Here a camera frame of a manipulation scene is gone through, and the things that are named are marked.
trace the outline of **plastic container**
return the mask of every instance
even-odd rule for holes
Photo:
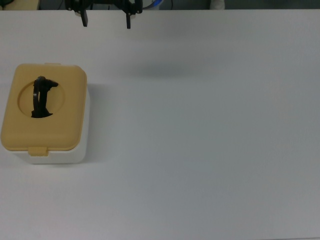
[[[31,164],[71,164],[86,155],[90,97],[78,66],[21,64],[14,74],[2,145]]]

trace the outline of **yellow lid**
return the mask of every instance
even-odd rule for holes
[[[58,83],[47,93],[52,115],[33,118],[34,81],[44,76]],[[87,75],[78,66],[21,64],[14,74],[2,124],[1,142],[10,151],[47,156],[48,151],[68,151],[81,138],[87,92]]]

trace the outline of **black handle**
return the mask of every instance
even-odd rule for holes
[[[57,87],[58,83],[39,76],[33,84],[33,111],[31,117],[35,119],[45,118],[52,115],[47,109],[47,95],[52,87]]]

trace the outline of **white table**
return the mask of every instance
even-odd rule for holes
[[[319,10],[88,19],[0,13],[0,119],[21,63],[79,65],[91,96],[84,163],[0,147],[0,239],[320,237]]]

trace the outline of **white background object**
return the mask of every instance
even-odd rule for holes
[[[0,239],[320,236],[318,10],[1,12],[0,119],[21,63],[87,74],[86,160],[0,147]]]
[[[225,0],[211,0],[211,10],[224,10],[226,8]]]

